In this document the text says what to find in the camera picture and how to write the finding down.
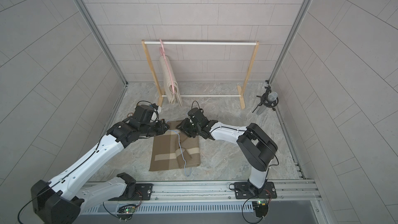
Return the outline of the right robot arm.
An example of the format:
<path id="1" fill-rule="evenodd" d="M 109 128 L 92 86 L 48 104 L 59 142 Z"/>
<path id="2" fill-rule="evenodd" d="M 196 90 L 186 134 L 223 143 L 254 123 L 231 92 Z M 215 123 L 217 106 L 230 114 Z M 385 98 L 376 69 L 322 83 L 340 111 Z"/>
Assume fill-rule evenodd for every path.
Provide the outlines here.
<path id="1" fill-rule="evenodd" d="M 176 127 L 190 138 L 201 136 L 204 139 L 226 141 L 239 146 L 251 165 L 248 189 L 239 191 L 259 196 L 265 189 L 270 167 L 280 165 L 276 155 L 277 144 L 255 123 L 247 127 L 228 125 L 217 120 L 209 120 L 202 108 L 191 108 L 188 117 Z"/>

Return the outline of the right circuit board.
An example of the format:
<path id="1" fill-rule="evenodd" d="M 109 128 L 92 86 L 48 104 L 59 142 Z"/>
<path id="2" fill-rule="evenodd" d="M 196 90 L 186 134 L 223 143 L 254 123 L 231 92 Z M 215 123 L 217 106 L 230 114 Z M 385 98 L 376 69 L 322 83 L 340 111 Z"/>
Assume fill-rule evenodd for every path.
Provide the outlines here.
<path id="1" fill-rule="evenodd" d="M 268 214 L 269 206 L 267 202 L 252 201 L 252 207 L 257 218 L 262 219 Z"/>

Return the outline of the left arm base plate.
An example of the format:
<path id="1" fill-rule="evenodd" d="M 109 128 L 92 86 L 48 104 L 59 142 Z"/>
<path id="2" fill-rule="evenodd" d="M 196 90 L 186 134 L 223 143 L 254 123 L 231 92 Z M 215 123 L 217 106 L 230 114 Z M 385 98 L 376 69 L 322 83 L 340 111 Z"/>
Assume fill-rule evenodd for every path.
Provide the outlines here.
<path id="1" fill-rule="evenodd" d="M 153 190 L 153 184 L 148 184 L 148 183 L 129 184 L 126 187 L 126 190 L 125 190 L 123 196 L 127 200 L 131 200 L 131 201 L 132 200 L 149 201 L 151 198 L 152 190 Z"/>

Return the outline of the pink plastic hanger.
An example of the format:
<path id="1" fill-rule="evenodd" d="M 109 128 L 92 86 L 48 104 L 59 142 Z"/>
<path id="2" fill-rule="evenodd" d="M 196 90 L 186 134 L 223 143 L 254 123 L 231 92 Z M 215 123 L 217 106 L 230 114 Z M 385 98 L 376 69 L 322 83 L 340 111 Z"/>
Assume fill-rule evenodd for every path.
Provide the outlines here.
<path id="1" fill-rule="evenodd" d="M 160 64 L 163 72 L 163 84 L 166 96 L 169 101 L 174 101 L 177 94 L 177 83 L 170 64 L 169 57 L 165 54 L 165 48 L 162 40 L 160 40 L 161 47 L 159 48 L 161 58 Z"/>

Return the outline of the circuit board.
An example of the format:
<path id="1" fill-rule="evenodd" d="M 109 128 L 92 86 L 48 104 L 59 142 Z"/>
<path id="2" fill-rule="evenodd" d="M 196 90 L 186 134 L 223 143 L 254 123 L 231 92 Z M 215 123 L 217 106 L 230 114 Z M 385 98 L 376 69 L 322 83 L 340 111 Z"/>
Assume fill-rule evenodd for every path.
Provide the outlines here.
<path id="1" fill-rule="evenodd" d="M 257 218 L 262 219 L 268 214 L 269 206 L 267 202 L 252 201 L 252 207 Z"/>
<path id="2" fill-rule="evenodd" d="M 126 214 L 126 215 L 133 215 L 137 209 L 136 204 L 128 204 L 119 207 L 118 214 Z"/>

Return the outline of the beige wool scarf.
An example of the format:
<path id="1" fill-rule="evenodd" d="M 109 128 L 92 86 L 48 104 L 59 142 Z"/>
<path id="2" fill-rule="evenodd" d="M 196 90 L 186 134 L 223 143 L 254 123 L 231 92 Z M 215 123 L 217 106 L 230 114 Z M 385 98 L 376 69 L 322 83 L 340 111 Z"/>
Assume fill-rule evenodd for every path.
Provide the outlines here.
<path id="1" fill-rule="evenodd" d="M 178 88 L 178 83 L 175 78 L 169 57 L 161 56 L 159 62 L 163 74 L 163 87 L 168 102 L 172 105 L 177 103 L 180 107 L 182 107 L 182 98 L 180 95 L 180 90 Z"/>

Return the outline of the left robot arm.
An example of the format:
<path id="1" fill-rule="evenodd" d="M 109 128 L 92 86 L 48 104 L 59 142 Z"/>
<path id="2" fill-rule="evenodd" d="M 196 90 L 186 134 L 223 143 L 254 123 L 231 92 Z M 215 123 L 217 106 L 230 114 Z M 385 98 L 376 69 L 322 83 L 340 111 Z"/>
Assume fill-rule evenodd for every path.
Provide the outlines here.
<path id="1" fill-rule="evenodd" d="M 46 224 L 71 224 L 86 210 L 111 199 L 143 200 L 136 180 L 127 173 L 84 189 L 85 183 L 112 157 L 137 140 L 163 135 L 169 130 L 159 118 L 160 107 L 139 101 L 132 116 L 114 124 L 85 155 L 50 181 L 31 188 L 33 212 Z"/>

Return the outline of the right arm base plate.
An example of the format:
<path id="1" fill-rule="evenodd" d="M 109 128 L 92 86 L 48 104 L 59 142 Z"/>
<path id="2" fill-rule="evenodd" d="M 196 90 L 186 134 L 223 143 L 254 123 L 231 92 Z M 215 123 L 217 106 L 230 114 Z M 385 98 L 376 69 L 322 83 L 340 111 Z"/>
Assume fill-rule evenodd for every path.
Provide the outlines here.
<path id="1" fill-rule="evenodd" d="M 236 199 L 276 199 L 277 193 L 274 183 L 267 181 L 262 188 L 257 188 L 250 182 L 235 182 L 229 185 L 229 189 L 233 190 Z"/>

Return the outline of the left circuit board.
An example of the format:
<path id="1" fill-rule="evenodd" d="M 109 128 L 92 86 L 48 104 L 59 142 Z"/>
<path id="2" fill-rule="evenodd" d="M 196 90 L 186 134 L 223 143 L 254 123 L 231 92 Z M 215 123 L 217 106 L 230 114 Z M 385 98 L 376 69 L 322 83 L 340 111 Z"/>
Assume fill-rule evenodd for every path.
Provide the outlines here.
<path id="1" fill-rule="evenodd" d="M 137 209 L 136 204 L 128 204 L 119 207 L 118 214 L 126 214 L 126 215 L 133 215 Z"/>

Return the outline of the aluminium mounting rail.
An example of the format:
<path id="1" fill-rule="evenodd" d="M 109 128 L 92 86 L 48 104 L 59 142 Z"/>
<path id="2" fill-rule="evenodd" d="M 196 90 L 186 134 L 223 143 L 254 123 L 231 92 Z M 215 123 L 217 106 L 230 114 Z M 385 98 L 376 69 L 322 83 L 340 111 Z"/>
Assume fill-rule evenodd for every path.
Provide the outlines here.
<path id="1" fill-rule="evenodd" d="M 273 200 L 319 200 L 321 194 L 313 180 L 276 180 L 277 198 Z M 120 177 L 106 182 L 72 185 L 68 182 L 54 186 L 55 192 L 62 192 L 62 197 L 71 200 L 73 197 L 84 199 L 84 205 L 97 205 L 103 201 L 116 198 L 127 200 L 123 194 L 127 185 Z M 158 181 L 150 182 L 153 190 L 149 201 L 160 202 L 221 202 L 236 199 L 233 190 L 229 189 L 230 181 Z"/>

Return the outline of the brown plaid scarf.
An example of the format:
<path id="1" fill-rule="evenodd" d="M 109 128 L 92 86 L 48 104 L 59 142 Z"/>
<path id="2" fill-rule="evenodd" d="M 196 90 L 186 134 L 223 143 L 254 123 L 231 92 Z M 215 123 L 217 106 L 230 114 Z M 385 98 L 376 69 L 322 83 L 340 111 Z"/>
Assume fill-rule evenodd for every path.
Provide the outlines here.
<path id="1" fill-rule="evenodd" d="M 198 167 L 201 164 L 199 138 L 177 130 L 180 120 L 169 121 L 170 130 L 153 139 L 150 172 Z"/>

